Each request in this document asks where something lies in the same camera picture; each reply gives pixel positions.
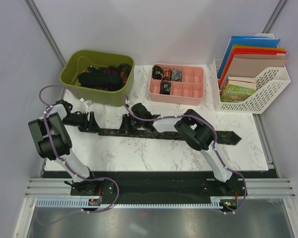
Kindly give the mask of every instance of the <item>marble surface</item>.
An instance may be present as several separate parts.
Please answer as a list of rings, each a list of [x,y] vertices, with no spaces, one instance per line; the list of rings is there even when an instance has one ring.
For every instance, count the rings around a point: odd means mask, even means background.
[[[217,113],[213,106],[211,70],[205,71],[204,97],[199,106],[152,102],[148,87],[152,65],[135,66],[135,82],[130,93],[130,105],[142,102],[152,114],[178,115],[192,108],[216,130],[234,130],[242,140],[235,146],[218,145],[228,158],[228,166],[239,171],[266,171],[267,162],[260,143],[252,114]],[[80,102],[70,91],[64,100],[73,104],[72,112],[79,111]],[[124,107],[93,104],[95,119],[102,128],[119,128]],[[66,126],[78,158],[94,171],[210,171],[200,152],[191,149],[184,141],[155,140],[98,136],[81,133],[76,127]],[[59,164],[48,161],[45,170],[62,171]]]

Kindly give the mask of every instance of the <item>book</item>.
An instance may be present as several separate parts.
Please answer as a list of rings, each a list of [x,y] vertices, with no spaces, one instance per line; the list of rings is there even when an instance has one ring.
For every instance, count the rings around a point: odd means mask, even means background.
[[[255,92],[255,78],[228,77],[226,85],[221,92],[221,101],[226,103],[243,102]]]
[[[218,70],[218,78],[221,78],[222,76],[224,67],[226,65],[227,59],[230,55],[233,45],[277,48],[277,44],[279,42],[280,42],[280,39],[276,39],[276,38],[267,38],[267,37],[260,37],[260,36],[232,36],[227,46],[220,68]]]

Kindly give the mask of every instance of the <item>green plastic bin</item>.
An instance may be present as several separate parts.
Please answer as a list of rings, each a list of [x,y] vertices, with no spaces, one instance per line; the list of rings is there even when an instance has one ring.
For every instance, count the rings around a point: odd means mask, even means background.
[[[94,67],[118,67],[122,63],[132,65],[128,80],[123,88],[115,92],[80,87],[77,76],[84,72],[90,65]],[[135,61],[130,56],[117,55],[98,51],[81,50],[75,52],[65,68],[60,79],[61,83],[70,88],[77,98],[91,100],[94,103],[104,103],[120,107],[123,105],[122,97],[129,95],[134,84]]]

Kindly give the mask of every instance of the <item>blue folder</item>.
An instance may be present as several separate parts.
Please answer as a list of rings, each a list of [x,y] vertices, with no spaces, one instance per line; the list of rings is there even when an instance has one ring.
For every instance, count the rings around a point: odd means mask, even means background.
[[[280,39],[267,38],[263,36],[232,36],[228,47],[226,49],[223,61],[218,71],[218,78],[221,77],[224,67],[226,65],[229,54],[232,50],[233,45],[243,45],[243,46],[257,46],[257,47],[269,47],[276,48]]]

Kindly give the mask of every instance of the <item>green book cover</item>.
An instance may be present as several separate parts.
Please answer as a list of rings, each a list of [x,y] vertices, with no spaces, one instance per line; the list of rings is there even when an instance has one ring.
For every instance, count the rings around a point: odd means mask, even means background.
[[[256,92],[256,89],[241,87],[236,85],[238,83],[228,82],[226,87],[222,90],[221,101],[226,103],[243,102],[249,96]]]

